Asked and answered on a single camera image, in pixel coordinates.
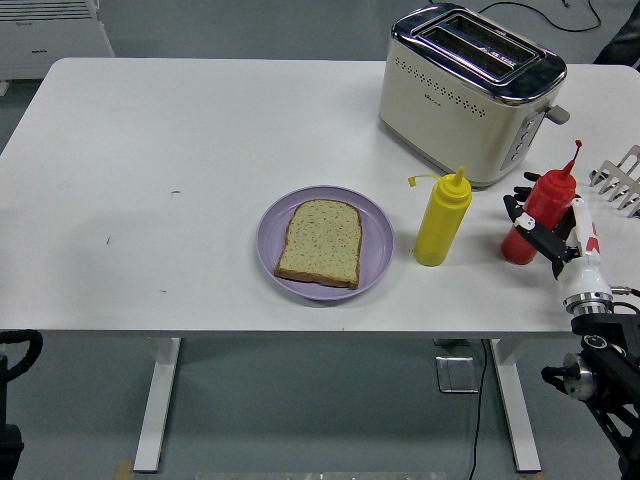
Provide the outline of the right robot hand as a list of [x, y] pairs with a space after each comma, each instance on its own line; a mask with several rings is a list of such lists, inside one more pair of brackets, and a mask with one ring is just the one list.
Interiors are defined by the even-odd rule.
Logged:
[[512, 227], [501, 244], [511, 263], [524, 265], [541, 253], [562, 285], [564, 306], [573, 315], [612, 308], [610, 285], [600, 272], [600, 245], [584, 199], [576, 194], [573, 162], [540, 175], [526, 172], [531, 187], [516, 187], [504, 203]]

